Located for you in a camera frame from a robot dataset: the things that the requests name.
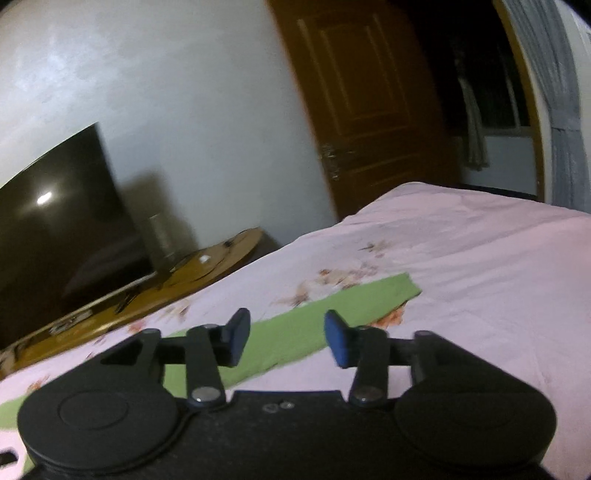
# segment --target bed sheet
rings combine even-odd
[[[391,336],[432,330],[541,390],[558,415],[544,466],[563,480],[591,473],[591,215],[483,192],[409,183],[331,228],[304,235],[218,283],[0,382],[0,404],[34,390],[135,332],[168,335],[254,321],[358,283],[409,272],[423,293]],[[328,349],[245,381],[249,390],[341,390],[355,372]],[[410,386],[391,367],[389,396]],[[16,432],[0,447],[23,449]],[[0,471],[17,478],[22,464]]]

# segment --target door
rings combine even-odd
[[[412,25],[385,0],[269,0],[340,218],[458,166]]]

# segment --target wooden table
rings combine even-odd
[[[193,254],[164,281],[139,293],[121,313],[117,305],[97,312],[62,333],[51,336],[52,323],[9,348],[0,358],[0,380],[29,365],[82,345],[217,282],[247,263],[261,241],[259,228],[245,230],[226,242]]]

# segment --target flat screen tv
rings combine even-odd
[[[96,125],[0,188],[0,351],[154,275]]]

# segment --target green cloth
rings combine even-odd
[[[327,310],[336,310],[351,326],[367,325],[420,293],[421,290],[405,273],[347,288],[323,300],[256,322],[252,325],[239,365],[220,367],[223,384],[226,388],[232,387],[323,349],[326,346],[324,314]],[[171,336],[185,333],[186,330]],[[164,386],[176,397],[187,396],[184,365],[166,366]],[[18,409],[25,398],[26,395],[0,405],[0,430],[17,428]]]

